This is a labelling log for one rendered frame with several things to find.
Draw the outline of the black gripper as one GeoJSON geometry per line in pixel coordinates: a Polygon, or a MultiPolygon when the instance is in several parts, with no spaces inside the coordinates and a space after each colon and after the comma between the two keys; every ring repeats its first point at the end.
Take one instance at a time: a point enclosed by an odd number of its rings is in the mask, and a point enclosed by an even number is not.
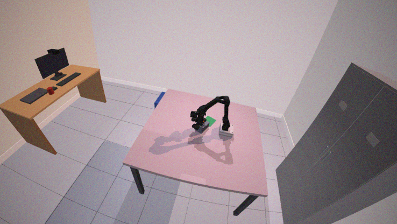
{"type": "Polygon", "coordinates": [[[206,120],[207,120],[206,118],[203,118],[202,120],[200,120],[200,119],[197,118],[197,121],[196,121],[197,124],[194,123],[194,124],[192,125],[192,128],[198,130],[199,127],[202,126],[206,120]],[[203,121],[204,121],[204,122],[203,122],[203,121]]]}

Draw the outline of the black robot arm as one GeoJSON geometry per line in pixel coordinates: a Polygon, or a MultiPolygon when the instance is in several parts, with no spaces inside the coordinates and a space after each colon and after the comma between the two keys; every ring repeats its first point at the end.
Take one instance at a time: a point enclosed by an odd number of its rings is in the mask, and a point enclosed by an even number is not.
{"type": "Polygon", "coordinates": [[[228,96],[217,96],[213,100],[211,100],[209,103],[200,106],[197,111],[191,111],[190,117],[192,117],[191,121],[197,121],[197,118],[202,120],[204,116],[206,116],[206,111],[215,105],[216,103],[222,103],[224,104],[224,117],[223,117],[223,126],[222,130],[223,131],[228,131],[228,128],[230,127],[230,123],[228,120],[228,106],[230,104],[230,99],[228,96]],[[223,99],[223,100],[222,100],[223,99]]]}

